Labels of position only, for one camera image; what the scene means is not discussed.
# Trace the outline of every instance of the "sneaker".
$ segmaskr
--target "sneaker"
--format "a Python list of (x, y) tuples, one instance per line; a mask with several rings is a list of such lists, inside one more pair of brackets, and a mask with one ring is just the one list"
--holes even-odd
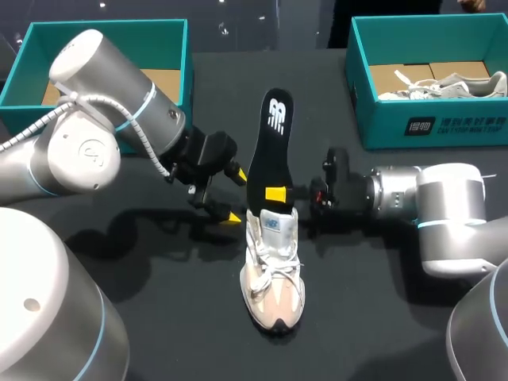
[(382, 101), (403, 101), (412, 99), (438, 98), (499, 98), (506, 97), (508, 85), (506, 74), (498, 71), (490, 78), (471, 79), (457, 73), (445, 79), (424, 79), (412, 83), (403, 73), (396, 70), (395, 74), (403, 81), (408, 90), (381, 94)]
[(283, 333), (302, 316), (305, 286), (300, 279), (298, 213), (247, 211), (247, 250), (240, 273), (245, 304), (264, 329)]

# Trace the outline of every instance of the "shoelace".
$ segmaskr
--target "shoelace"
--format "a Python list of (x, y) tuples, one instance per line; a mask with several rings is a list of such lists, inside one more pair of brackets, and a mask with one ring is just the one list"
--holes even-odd
[(300, 261), (296, 260), (295, 250), (291, 250), (290, 248), (282, 248), (276, 251), (280, 257), (287, 259), (280, 264), (270, 264), (267, 260), (274, 252), (274, 249), (266, 248), (263, 245), (258, 245), (256, 247), (256, 255), (258, 262), (261, 265), (262, 274), (256, 281), (252, 283), (252, 293), (259, 294), (260, 292), (265, 291), (270, 287), (271, 281), (274, 279), (274, 275), (281, 275), (293, 284), (294, 288), (298, 292), (300, 303), (303, 304), (300, 289), (291, 276), (291, 272), (297, 270), (300, 266), (303, 266), (303, 264), (300, 264)]
[[(396, 70), (395, 75), (407, 85), (407, 90), (410, 92), (410, 99), (427, 99), (431, 94), (440, 96), (441, 87), (437, 85), (435, 79), (423, 79), (412, 83), (403, 73)], [(430, 83), (429, 85), (423, 86), (421, 83)]]

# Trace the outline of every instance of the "shoe insole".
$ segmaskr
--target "shoe insole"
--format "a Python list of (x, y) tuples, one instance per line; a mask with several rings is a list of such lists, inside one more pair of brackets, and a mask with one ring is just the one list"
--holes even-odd
[(291, 214), (292, 203), (265, 199), (267, 187), (293, 187), (287, 166), (287, 147), (291, 135), (294, 104), (291, 95), (271, 89), (261, 106), (260, 132), (247, 176), (248, 208), (256, 217), (262, 209)]

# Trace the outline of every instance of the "black tabletop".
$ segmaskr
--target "black tabletop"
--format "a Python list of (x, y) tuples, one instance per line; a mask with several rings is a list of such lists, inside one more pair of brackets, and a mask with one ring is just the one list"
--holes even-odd
[[(331, 145), (348, 148), (352, 169), (466, 162), (487, 179), (487, 216), (508, 213), (500, 148), (365, 152), (344, 80), (343, 51), (197, 54), (194, 123), (225, 130), (248, 167), (260, 105), (272, 87), (290, 91), (289, 163), (296, 183), (321, 174)], [(218, 197), (244, 201), (226, 178)], [(309, 238), (299, 229), (306, 306), (283, 338), (258, 331), (241, 296), (244, 225), (208, 225), (148, 161), (122, 162), (116, 183), (96, 195), (24, 202), (62, 237), (105, 291), (129, 333), (128, 381), (452, 381), (445, 328), (467, 290), (422, 273), (412, 229), (340, 229)], [(302, 222), (306, 211), (301, 209)]]

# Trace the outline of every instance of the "teal box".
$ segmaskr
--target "teal box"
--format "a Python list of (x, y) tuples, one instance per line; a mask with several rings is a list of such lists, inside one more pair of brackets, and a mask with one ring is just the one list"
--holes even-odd
[(363, 146), (508, 145), (508, 98), (380, 101), (369, 70), (457, 61), (483, 61), (491, 75), (508, 73), (506, 16), (354, 17), (345, 70)]
[[(175, 104), (192, 124), (193, 67), (187, 20), (33, 22), (0, 95), (0, 119), (17, 134), (53, 110), (41, 106), (49, 68), (60, 50), (87, 29), (102, 32), (140, 69), (180, 70)], [(121, 144), (123, 153), (133, 150)]]

